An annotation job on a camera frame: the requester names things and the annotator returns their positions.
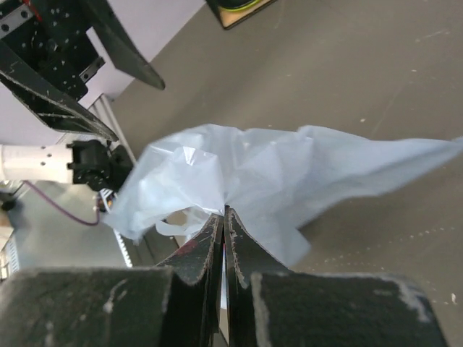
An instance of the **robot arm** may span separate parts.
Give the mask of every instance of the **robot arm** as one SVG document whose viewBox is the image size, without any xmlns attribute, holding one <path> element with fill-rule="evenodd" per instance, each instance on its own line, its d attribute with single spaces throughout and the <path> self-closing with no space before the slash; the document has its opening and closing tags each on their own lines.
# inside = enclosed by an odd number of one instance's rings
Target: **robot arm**
<svg viewBox="0 0 463 347">
<path fill-rule="evenodd" d="M 117 136 L 78 101 L 104 65 L 87 36 L 93 27 L 113 65 L 163 90 L 108 0 L 0 0 L 0 83 L 60 132 Z"/>
<path fill-rule="evenodd" d="M 98 140 L 42 147 L 0 145 L 0 181 L 55 181 L 118 191 L 132 170 L 123 146 Z"/>
</svg>

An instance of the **concrete floor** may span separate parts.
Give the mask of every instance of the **concrete floor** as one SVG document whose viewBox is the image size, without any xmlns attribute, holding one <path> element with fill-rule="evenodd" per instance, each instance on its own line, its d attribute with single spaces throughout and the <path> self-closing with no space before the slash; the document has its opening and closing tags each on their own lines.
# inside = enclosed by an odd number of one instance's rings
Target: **concrete floor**
<svg viewBox="0 0 463 347">
<path fill-rule="evenodd" d="M 462 16 L 457 0 L 279 0 L 225 32 L 204 7 L 153 62 L 167 89 L 133 82 L 114 111 L 136 155 L 204 123 L 451 139 L 463 134 Z M 463 346 L 462 170 L 459 158 L 336 206 L 304 228 L 313 250 L 296 270 L 404 273 Z"/>
<path fill-rule="evenodd" d="M 48 197 L 78 218 L 96 220 L 95 192 L 85 185 L 38 182 Z M 111 228 L 104 223 L 83 226 L 59 213 L 31 189 L 23 189 L 18 206 L 9 213 L 14 226 L 19 268 L 125 267 Z"/>
</svg>

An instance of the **white wall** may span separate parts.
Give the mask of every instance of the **white wall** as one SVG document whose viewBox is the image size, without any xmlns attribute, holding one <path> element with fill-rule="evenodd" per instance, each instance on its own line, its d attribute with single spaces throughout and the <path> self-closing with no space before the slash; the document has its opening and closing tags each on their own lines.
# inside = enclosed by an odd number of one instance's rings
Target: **white wall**
<svg viewBox="0 0 463 347">
<path fill-rule="evenodd" d="M 151 61 L 201 8 L 203 0 L 109 0 L 117 17 L 142 55 Z M 106 64 L 87 84 L 89 93 L 80 101 L 85 107 L 105 93 L 118 96 L 132 78 L 112 66 L 93 30 L 88 36 Z M 0 143 L 50 145 L 61 133 L 45 127 L 2 84 L 0 84 Z"/>
</svg>

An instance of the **black box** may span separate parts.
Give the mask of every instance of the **black box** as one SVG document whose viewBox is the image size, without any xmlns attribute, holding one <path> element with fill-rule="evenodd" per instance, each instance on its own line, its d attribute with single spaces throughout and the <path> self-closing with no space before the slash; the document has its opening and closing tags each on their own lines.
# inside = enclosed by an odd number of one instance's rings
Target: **black box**
<svg viewBox="0 0 463 347">
<path fill-rule="evenodd" d="M 224 29 L 231 29 L 243 20 L 256 14 L 261 9 L 265 9 L 275 1 L 276 0 L 205 0 Z M 228 8 L 222 6 L 222 4 L 225 3 L 230 4 Z M 242 3 L 243 5 L 233 6 L 233 3 Z"/>
</svg>

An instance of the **wire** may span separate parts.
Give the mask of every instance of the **wire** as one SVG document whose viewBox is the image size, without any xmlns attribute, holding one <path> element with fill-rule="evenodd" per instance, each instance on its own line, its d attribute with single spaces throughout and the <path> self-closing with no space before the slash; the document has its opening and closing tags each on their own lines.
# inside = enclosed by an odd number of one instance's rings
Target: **wire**
<svg viewBox="0 0 463 347">
<path fill-rule="evenodd" d="M 83 224 L 84 226 L 97 226 L 100 223 L 100 210 L 98 209 L 98 206 L 96 207 L 96 221 L 95 222 L 87 222 L 86 220 L 82 220 L 75 215 L 71 214 L 71 212 L 66 211 L 64 208 L 56 204 L 50 197 L 48 197 L 44 192 L 42 192 L 39 188 L 37 188 L 36 185 L 29 181 L 24 181 L 24 184 L 26 184 L 28 187 L 30 187 L 34 192 L 36 192 L 42 199 L 47 201 L 48 204 L 51 206 L 55 207 L 59 212 L 61 212 L 63 215 L 69 217 L 72 219 L 74 222 L 77 222 L 79 224 Z"/>
<path fill-rule="evenodd" d="M 227 11 L 227 12 L 240 12 L 240 11 L 244 11 L 246 9 L 250 9 L 251 7 L 254 7 L 255 5 L 257 5 L 261 1 L 262 0 L 254 0 L 254 1 L 251 1 L 249 4 L 246 4 L 246 5 L 234 8 L 234 9 L 227 9 L 224 6 L 221 6 L 221 8 L 224 9 L 225 11 Z"/>
</svg>

